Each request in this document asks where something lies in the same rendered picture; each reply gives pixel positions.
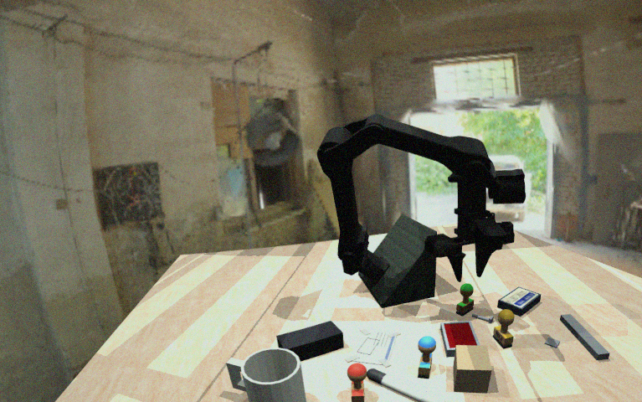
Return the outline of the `yellow rubber stamp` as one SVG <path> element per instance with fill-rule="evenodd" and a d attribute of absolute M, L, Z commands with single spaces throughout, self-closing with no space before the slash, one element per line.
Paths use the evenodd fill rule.
<path fill-rule="evenodd" d="M 494 328 L 493 338 L 503 349 L 512 347 L 514 336 L 508 331 L 508 326 L 513 323 L 514 317 L 514 313 L 510 310 L 504 309 L 499 312 L 498 321 L 500 326 Z"/>

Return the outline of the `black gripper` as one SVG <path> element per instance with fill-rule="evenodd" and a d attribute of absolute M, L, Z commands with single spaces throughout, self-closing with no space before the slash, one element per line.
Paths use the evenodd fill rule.
<path fill-rule="evenodd" d="M 428 236 L 425 240 L 424 249 L 434 257 L 447 256 L 458 282 L 461 282 L 462 279 L 462 265 L 465 258 L 465 253 L 462 252 L 462 245 L 475 244 L 476 275 L 479 278 L 482 276 L 490 256 L 496 251 L 496 249 L 480 250 L 475 239 L 470 239 L 470 235 L 467 234 L 470 221 L 475 219 L 477 214 L 480 214 L 480 219 L 484 219 L 489 212 L 486 210 L 486 205 L 480 207 L 458 206 L 458 208 L 455 208 L 455 214 L 458 214 L 457 228 L 455 229 L 457 237 L 450 238 L 446 234 L 436 234 Z"/>

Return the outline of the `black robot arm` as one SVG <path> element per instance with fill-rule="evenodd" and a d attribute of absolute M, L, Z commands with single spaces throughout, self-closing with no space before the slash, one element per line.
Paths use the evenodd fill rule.
<path fill-rule="evenodd" d="M 379 114 L 333 127 L 324 137 L 317 157 L 324 174 L 331 180 L 340 228 L 338 257 L 343 272 L 353 276 L 361 272 L 375 286 L 390 263 L 367 249 L 367 226 L 358 221 L 352 177 L 353 160 L 368 148 L 382 144 L 411 152 L 446 166 L 452 174 L 450 183 L 458 183 L 458 206 L 486 205 L 486 189 L 493 204 L 524 204 L 525 174 L 521 168 L 496 171 L 484 143 L 473 137 L 447 137 L 425 129 L 390 120 Z M 511 241 L 511 221 L 497 223 L 495 213 L 470 221 L 467 234 L 480 250 L 501 250 Z"/>

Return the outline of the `grey rectangular bar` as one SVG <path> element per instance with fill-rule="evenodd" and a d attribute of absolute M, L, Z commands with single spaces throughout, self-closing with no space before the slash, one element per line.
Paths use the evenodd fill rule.
<path fill-rule="evenodd" d="M 609 352 L 571 314 L 561 315 L 560 321 L 596 360 L 609 359 Z"/>

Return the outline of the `white marker with black cap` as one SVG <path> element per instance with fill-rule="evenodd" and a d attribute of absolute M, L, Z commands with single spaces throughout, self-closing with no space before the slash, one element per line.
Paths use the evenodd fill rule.
<path fill-rule="evenodd" d="M 446 402 L 439 396 L 423 391 L 411 384 L 406 384 L 374 368 L 370 368 L 367 371 L 367 378 L 418 402 Z"/>

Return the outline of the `grey mug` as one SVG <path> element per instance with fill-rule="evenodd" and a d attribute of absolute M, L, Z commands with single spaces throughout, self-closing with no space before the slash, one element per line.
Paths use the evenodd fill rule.
<path fill-rule="evenodd" d="M 306 402 L 300 358 L 288 349 L 261 349 L 226 365 L 233 388 L 247 392 L 249 402 Z"/>

